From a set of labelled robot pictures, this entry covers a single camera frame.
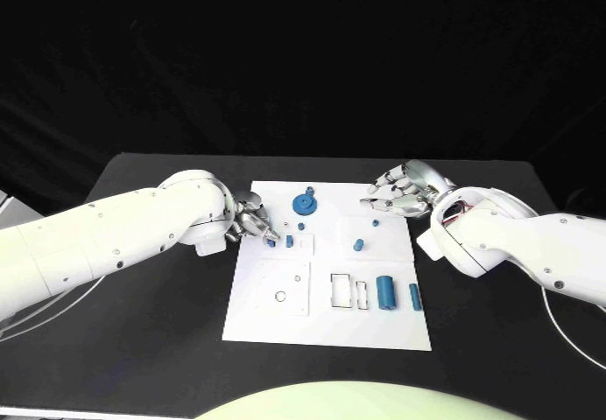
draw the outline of black curtain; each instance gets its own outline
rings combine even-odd
[[[602,3],[9,8],[0,189],[61,211],[123,151],[517,159],[563,205],[599,184]]]

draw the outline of table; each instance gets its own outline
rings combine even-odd
[[[158,186],[185,169],[214,172],[234,192],[255,179],[366,183],[406,160],[122,154],[89,200]],[[496,186],[540,213],[556,210],[530,164],[429,163],[460,185]],[[409,226],[416,238],[429,221]],[[178,244],[0,345],[0,406],[195,417],[263,389],[356,380],[436,389],[529,418],[601,412],[604,372],[558,334],[520,269],[504,263],[474,279],[416,244],[415,253],[432,352],[223,341],[239,246],[201,258]],[[558,300],[556,312],[559,304],[588,311]]]

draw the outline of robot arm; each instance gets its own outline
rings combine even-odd
[[[226,238],[276,240],[260,197],[237,200],[207,171],[0,231],[0,320],[30,305],[123,270],[181,242],[200,256]]]
[[[397,179],[387,176],[395,172]],[[409,190],[402,192],[399,184]],[[415,218],[432,214],[418,239],[432,259],[445,256],[472,277],[509,260],[546,289],[606,305],[605,220],[565,213],[539,216],[504,191],[458,188],[419,160],[387,172],[369,193],[384,185],[393,185],[395,200],[363,199],[361,204]]]

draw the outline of blue object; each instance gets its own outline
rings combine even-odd
[[[320,208],[320,202],[314,198],[314,188],[309,186],[307,193],[294,199],[294,210],[301,216],[311,215]]]
[[[361,251],[364,247],[364,241],[361,239],[357,240],[357,243],[354,244],[354,250]]]
[[[410,288],[410,297],[413,299],[413,308],[416,311],[422,311],[422,307],[421,307],[421,287],[412,283],[409,285]]]
[[[395,279],[392,276],[377,277],[379,308],[386,311],[396,309]]]

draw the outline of robotic hand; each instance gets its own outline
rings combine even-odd
[[[460,188],[419,160],[386,172],[369,194],[387,185],[395,199],[360,203],[413,219],[431,215],[418,243],[434,260],[447,256],[472,277],[511,261],[546,289],[606,305],[605,220],[566,213],[539,216],[504,191]]]
[[[279,239],[262,198],[237,197],[207,171],[92,202],[0,230],[0,320],[80,284],[123,270],[181,242],[200,256],[229,238]]]

